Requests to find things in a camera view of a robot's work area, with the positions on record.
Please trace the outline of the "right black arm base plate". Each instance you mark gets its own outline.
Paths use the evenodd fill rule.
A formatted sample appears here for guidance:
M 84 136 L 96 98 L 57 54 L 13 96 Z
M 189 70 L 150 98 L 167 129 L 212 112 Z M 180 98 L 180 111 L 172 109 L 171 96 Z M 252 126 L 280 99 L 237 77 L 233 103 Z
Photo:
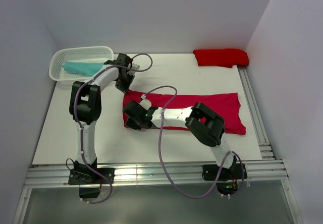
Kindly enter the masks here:
M 216 164 L 205 164 L 202 166 L 202 178 L 205 181 L 214 181 L 220 167 Z M 238 191 L 239 180 L 247 180 L 245 164 L 237 164 L 232 170 L 222 168 L 216 183 L 218 192 L 222 195 L 232 195 Z

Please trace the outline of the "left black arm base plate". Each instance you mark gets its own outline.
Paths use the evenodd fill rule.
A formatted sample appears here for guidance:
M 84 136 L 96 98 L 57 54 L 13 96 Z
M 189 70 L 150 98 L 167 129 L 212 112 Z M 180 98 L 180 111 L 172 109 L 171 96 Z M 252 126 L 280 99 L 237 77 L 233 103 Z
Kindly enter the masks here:
M 65 166 L 69 170 L 68 185 L 79 186 L 79 197 L 81 201 L 89 204 L 97 204 L 111 197 L 115 176 L 114 168 L 98 168 L 97 160 L 95 160 L 89 169 L 86 165 L 78 161 L 73 161 L 71 158 L 66 159 Z M 96 200 L 101 193 L 103 184 L 109 185 L 109 193 L 104 199 Z

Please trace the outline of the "magenta t shirt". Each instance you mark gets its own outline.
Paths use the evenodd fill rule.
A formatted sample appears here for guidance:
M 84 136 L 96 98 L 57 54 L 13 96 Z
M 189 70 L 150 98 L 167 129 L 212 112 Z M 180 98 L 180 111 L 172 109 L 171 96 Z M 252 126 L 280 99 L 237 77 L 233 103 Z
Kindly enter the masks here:
M 144 92 L 128 91 L 123 97 L 122 108 L 131 101 L 140 102 Z M 150 100 L 152 106 L 164 106 L 173 95 L 150 93 L 146 99 Z M 177 95 L 175 99 L 167 106 L 167 108 L 185 108 L 201 102 L 215 111 L 225 120 L 225 132 L 228 134 L 245 135 L 246 127 L 242 124 L 239 117 L 241 104 L 238 99 L 238 93 L 224 93 L 213 95 Z M 166 130 L 182 130 L 188 131 L 183 127 L 165 127 Z

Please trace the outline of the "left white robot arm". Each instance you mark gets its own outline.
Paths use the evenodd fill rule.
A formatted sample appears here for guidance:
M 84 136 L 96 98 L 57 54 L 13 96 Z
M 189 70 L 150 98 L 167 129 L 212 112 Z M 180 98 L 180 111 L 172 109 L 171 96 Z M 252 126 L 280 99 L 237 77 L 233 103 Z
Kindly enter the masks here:
M 127 93 L 139 70 L 133 59 L 126 54 L 119 54 L 115 60 L 108 60 L 84 82 L 75 81 L 72 85 L 69 111 L 77 124 L 79 147 L 76 162 L 85 165 L 80 178 L 86 183 L 93 183 L 98 178 L 95 153 L 95 126 L 101 115 L 101 93 L 111 83 L 122 93 Z

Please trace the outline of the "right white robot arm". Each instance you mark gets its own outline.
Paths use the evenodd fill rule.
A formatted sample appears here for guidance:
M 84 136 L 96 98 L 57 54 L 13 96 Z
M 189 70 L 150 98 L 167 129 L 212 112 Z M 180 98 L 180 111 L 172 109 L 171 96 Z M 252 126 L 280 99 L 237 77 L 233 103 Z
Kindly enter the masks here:
M 125 125 L 134 130 L 185 128 L 203 145 L 208 146 L 221 177 L 228 179 L 236 172 L 237 157 L 227 143 L 225 121 L 201 102 L 186 108 L 162 108 L 131 101 L 123 108 Z

